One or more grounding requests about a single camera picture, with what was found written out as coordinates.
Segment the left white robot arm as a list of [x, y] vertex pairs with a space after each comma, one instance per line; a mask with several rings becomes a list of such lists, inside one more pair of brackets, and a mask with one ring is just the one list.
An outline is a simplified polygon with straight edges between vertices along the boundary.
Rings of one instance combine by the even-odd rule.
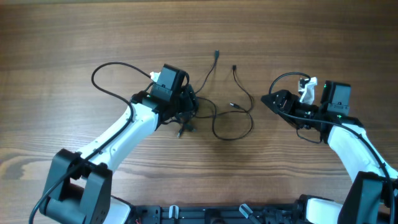
[[111, 195], [113, 174], [160, 125], [185, 124], [195, 105], [186, 71], [165, 64], [159, 73], [147, 77], [149, 86], [130, 100], [94, 85], [123, 101], [126, 111], [93, 142], [75, 152], [61, 149], [56, 153], [29, 223], [37, 212], [59, 223], [134, 223], [139, 219], [133, 205]]

